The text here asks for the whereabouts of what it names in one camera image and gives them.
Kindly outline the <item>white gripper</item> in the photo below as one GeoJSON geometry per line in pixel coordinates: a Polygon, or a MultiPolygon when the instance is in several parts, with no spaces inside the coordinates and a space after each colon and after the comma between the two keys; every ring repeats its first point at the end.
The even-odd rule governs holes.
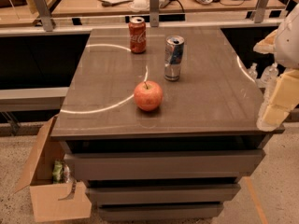
{"type": "Polygon", "coordinates": [[[266,85],[256,125],[261,131],[271,132],[299,105],[299,4],[253,50],[261,54],[275,52],[277,63],[293,68],[272,77],[266,85]]]}

